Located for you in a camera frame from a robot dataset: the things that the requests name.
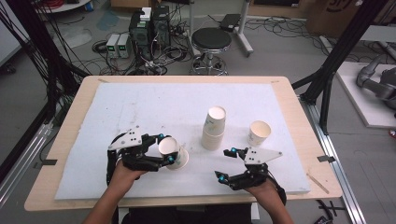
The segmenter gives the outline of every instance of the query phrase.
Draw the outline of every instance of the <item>round stool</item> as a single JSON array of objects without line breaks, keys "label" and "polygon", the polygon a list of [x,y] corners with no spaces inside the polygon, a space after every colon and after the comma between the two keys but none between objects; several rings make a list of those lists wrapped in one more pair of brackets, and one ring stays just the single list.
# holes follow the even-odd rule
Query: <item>round stool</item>
[{"label": "round stool", "polygon": [[191,37],[192,45],[201,51],[202,56],[192,62],[190,73],[198,75],[227,75],[225,62],[213,54],[222,53],[230,47],[230,36],[218,28],[203,28],[195,31]]}]

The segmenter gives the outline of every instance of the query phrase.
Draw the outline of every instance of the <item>computer tower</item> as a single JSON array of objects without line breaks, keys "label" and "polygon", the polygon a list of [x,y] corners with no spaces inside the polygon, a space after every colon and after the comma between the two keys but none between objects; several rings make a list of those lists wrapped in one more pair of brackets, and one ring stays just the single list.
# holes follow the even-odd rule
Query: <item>computer tower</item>
[{"label": "computer tower", "polygon": [[153,10],[152,20],[154,23],[154,33],[157,45],[162,48],[170,46],[169,6],[155,7]]},{"label": "computer tower", "polygon": [[145,60],[151,61],[155,50],[153,41],[152,21],[141,21],[140,12],[136,11],[131,18],[129,33],[132,38],[132,47],[136,58],[142,56]]}]

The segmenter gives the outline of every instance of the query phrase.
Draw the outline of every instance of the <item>stool leg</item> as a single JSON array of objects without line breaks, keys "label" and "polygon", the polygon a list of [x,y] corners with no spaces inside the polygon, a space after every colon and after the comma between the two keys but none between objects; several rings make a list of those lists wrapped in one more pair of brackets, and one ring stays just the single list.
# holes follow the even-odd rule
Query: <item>stool leg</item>
[{"label": "stool leg", "polygon": [[206,61],[206,68],[207,68],[207,74],[210,75],[212,72],[212,60],[213,60],[213,54],[208,53],[207,54],[207,61]]}]

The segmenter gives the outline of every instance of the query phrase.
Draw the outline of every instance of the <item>white cup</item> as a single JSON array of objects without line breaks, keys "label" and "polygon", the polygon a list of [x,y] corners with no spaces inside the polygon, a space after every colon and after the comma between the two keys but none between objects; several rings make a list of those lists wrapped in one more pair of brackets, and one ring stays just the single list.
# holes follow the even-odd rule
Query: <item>white cup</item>
[{"label": "white cup", "polygon": [[225,109],[221,106],[212,106],[209,108],[204,124],[204,132],[210,135],[221,135],[225,128]]},{"label": "white cup", "polygon": [[220,147],[224,133],[220,135],[210,135],[203,130],[201,145],[208,150],[216,150]]},{"label": "white cup", "polygon": [[247,142],[251,146],[257,147],[261,145],[265,139],[267,139],[270,133],[271,127],[267,123],[261,120],[256,120],[250,124]]},{"label": "white cup", "polygon": [[173,137],[165,137],[158,145],[158,150],[162,155],[177,152],[175,163],[166,166],[169,170],[180,169],[189,161],[189,152],[184,149]]}]

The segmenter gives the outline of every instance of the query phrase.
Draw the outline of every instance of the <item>white board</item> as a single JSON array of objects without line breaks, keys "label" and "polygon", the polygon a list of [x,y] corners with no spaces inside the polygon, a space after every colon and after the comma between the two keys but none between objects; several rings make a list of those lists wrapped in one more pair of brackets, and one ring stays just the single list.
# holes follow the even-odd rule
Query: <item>white board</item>
[{"label": "white board", "polygon": [[[227,112],[221,148],[208,151],[200,144],[209,107]],[[290,193],[310,190],[304,169],[271,85],[265,84],[121,84],[103,83],[81,125],[67,159],[56,199],[96,199],[106,189],[107,147],[119,133],[139,125],[142,133],[169,134],[189,152],[180,170],[162,168],[134,182],[126,197],[174,197],[244,194],[218,183],[214,171],[238,175],[246,170],[241,159],[223,156],[223,149],[248,146],[249,124],[268,122],[271,135],[263,148],[283,156],[269,161],[269,169]],[[150,148],[158,155],[158,147]]]},{"label": "white board", "polygon": [[[366,65],[367,63],[343,63],[338,69],[338,76],[341,79],[341,83],[366,127],[396,128],[396,119],[394,118],[396,111],[390,109],[383,101],[377,99],[372,91],[356,85],[358,73]],[[379,82],[382,72],[394,66],[379,64],[371,79]]]}]

